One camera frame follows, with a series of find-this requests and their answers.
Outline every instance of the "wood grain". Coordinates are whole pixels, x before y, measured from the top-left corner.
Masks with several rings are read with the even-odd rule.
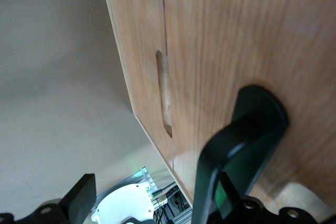
[[[259,84],[290,127],[251,194],[267,203],[295,182],[335,210],[336,0],[165,0],[165,11],[174,171],[187,194],[239,88]]]
[[[163,0],[107,0],[134,115],[173,166],[173,143],[161,116],[156,51],[166,52]]]

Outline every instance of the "green led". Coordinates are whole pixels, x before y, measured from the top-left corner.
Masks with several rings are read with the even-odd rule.
[[[217,184],[216,187],[216,192],[215,192],[215,200],[217,203],[218,208],[220,209],[220,207],[222,206],[222,204],[224,203],[226,199],[226,193],[222,187],[222,185],[220,183]]]

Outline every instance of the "white wall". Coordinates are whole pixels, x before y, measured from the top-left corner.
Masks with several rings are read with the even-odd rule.
[[[105,0],[0,0],[0,212],[142,166],[168,176],[131,113]]]

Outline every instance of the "wooden cabinet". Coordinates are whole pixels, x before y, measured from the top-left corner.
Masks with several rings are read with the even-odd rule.
[[[295,182],[336,209],[336,0],[107,3],[134,115],[191,202],[201,149],[230,123],[239,88],[258,84],[290,126],[251,194],[267,204]]]

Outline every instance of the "screw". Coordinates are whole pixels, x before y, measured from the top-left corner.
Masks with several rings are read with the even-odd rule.
[[[299,213],[297,211],[295,211],[294,209],[289,209],[287,211],[287,214],[292,218],[298,218],[299,217]]]
[[[51,207],[46,207],[46,208],[44,208],[44,209],[42,209],[41,210],[41,214],[46,214],[46,213],[48,213],[48,212],[50,212],[51,211]]]
[[[244,202],[244,207],[246,207],[247,209],[253,209],[254,206],[255,206],[255,204],[252,201]]]

